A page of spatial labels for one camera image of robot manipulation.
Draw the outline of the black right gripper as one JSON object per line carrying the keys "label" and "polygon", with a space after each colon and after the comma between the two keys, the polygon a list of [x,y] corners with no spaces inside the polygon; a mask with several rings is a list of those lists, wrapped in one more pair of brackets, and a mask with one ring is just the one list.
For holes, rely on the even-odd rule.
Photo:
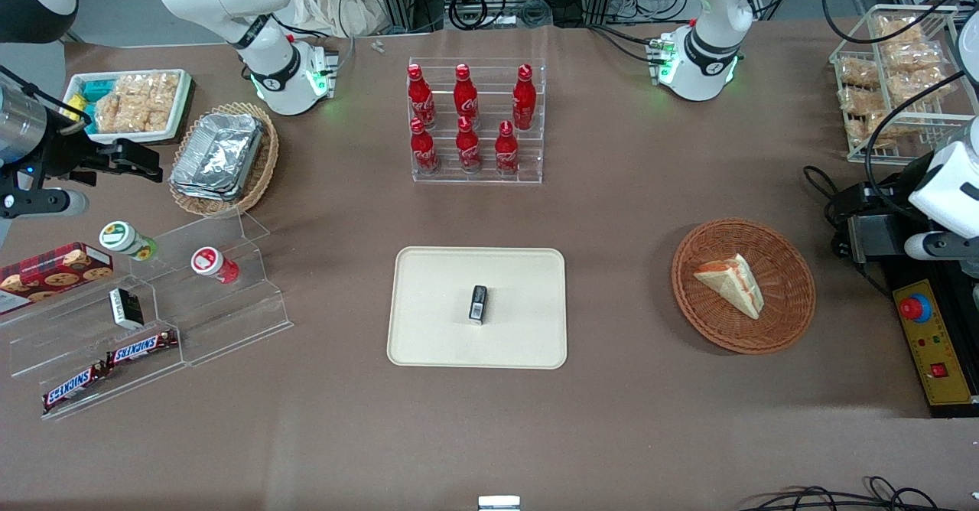
{"label": "black right gripper", "polygon": [[113,161],[98,142],[87,135],[47,135],[46,180],[58,179],[95,187],[98,173],[132,175],[162,182],[160,155],[131,139],[113,142]]}

